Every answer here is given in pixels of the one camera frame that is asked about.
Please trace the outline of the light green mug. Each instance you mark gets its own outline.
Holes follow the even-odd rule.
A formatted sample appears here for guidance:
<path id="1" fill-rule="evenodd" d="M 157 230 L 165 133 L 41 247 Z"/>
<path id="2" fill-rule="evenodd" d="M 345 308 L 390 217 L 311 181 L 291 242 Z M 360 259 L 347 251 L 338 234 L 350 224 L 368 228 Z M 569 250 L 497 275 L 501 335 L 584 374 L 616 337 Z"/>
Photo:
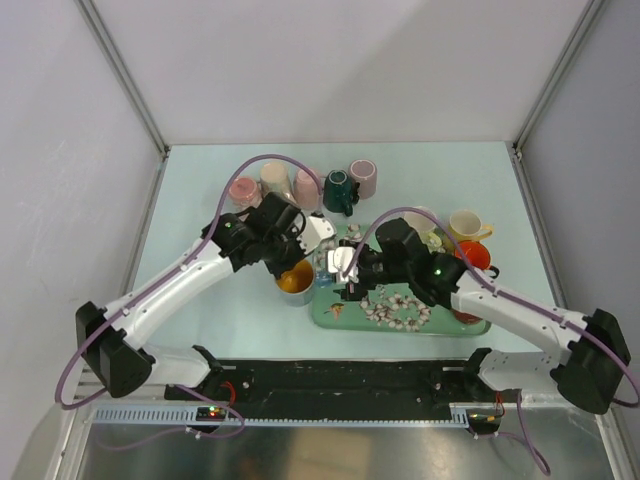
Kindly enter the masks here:
<path id="1" fill-rule="evenodd" d="M 437 225 L 434 221 L 413 211 L 405 212 L 403 219 L 417 232 L 421 242 L 428 247 L 430 252 L 442 250 L 443 242 L 436 233 Z"/>

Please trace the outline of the cream floral mug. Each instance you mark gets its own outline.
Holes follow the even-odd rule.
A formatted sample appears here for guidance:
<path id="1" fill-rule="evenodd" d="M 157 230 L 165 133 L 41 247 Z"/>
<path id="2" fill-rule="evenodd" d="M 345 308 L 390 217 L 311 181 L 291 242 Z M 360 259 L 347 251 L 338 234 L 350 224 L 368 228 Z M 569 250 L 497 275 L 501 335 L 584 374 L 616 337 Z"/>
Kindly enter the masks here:
<path id="1" fill-rule="evenodd" d="M 282 161 L 271 160 L 262 166 L 260 185 L 263 197 L 275 193 L 293 204 L 296 203 L 288 168 Z"/>

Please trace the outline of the blue floral mug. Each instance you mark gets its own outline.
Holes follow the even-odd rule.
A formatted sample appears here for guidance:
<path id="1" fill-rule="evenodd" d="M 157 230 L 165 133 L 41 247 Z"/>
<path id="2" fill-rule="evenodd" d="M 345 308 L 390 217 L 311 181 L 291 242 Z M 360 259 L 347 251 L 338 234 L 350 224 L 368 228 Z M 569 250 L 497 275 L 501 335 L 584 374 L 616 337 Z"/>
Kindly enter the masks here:
<path id="1" fill-rule="evenodd" d="M 331 284 L 331 276 L 325 269 L 317 270 L 309 260 L 301 260 L 275 284 L 286 305 L 303 307 L 312 302 L 318 288 Z"/>

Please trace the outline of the yellow mug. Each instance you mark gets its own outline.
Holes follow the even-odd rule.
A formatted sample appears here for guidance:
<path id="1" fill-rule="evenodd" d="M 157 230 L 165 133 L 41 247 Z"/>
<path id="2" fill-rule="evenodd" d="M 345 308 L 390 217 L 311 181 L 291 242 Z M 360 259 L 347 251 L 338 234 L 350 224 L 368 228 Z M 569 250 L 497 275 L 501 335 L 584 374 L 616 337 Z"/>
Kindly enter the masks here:
<path id="1" fill-rule="evenodd" d="M 494 227 L 484 224 L 480 217 L 471 210 L 457 210 L 448 219 L 447 231 L 457 242 L 482 241 L 494 233 Z"/>

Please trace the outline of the orange mug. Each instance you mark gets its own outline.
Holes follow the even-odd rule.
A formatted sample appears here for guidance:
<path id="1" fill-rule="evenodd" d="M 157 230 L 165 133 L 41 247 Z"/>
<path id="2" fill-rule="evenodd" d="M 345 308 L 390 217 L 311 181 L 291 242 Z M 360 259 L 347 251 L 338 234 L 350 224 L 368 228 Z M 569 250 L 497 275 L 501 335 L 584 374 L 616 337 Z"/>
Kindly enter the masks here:
<path id="1" fill-rule="evenodd" d="M 454 250 L 457 258 L 465 258 L 476 268 L 483 271 L 491 279 L 497 279 L 500 275 L 498 267 L 491 263 L 491 255 L 489 250 L 480 242 L 465 240 L 459 243 L 459 247 Z"/>

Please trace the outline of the red mug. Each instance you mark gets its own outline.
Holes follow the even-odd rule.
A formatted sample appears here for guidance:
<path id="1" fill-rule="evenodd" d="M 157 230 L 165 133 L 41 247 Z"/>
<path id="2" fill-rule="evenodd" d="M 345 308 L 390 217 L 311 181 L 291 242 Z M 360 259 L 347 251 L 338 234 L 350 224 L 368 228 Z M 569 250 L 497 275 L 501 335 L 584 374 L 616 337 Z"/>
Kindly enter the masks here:
<path id="1" fill-rule="evenodd" d="M 460 312 L 458 310 L 452 310 L 451 313 L 457 321 L 465 325 L 475 325 L 482 321 L 482 318 L 478 316 Z"/>

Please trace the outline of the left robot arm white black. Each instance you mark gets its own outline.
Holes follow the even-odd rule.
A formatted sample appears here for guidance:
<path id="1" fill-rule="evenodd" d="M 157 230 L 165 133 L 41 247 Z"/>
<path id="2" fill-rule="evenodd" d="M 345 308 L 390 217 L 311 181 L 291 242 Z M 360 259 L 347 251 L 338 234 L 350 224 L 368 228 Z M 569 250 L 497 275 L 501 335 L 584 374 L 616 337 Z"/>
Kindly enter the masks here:
<path id="1" fill-rule="evenodd" d="M 203 347 L 154 347 L 153 333 L 199 293 L 240 269 L 263 263 L 280 278 L 336 230 L 322 214 L 304 213 L 278 194 L 259 206 L 217 216 L 172 265 L 137 290 L 75 314 L 81 356 L 114 398 L 147 383 L 182 384 L 201 399 L 214 397 L 222 376 Z"/>

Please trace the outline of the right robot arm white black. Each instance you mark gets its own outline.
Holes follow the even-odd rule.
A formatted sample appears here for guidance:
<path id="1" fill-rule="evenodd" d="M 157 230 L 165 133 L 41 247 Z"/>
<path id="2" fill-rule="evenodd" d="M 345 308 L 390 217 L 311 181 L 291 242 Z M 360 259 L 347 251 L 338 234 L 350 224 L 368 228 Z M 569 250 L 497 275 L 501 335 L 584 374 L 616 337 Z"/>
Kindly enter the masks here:
<path id="1" fill-rule="evenodd" d="M 431 252 L 402 218 L 370 228 L 379 247 L 340 241 L 326 254 L 327 269 L 344 301 L 359 301 L 379 285 L 405 284 L 422 303 L 487 320 L 545 352 L 513 374 L 498 374 L 497 353 L 462 376 L 464 393 L 476 401 L 496 390 L 520 389 L 527 372 L 547 370 L 559 394 L 574 406 L 604 414 L 628 374 L 631 356 L 611 313 L 587 315 L 545 306 L 499 285 L 453 255 Z"/>

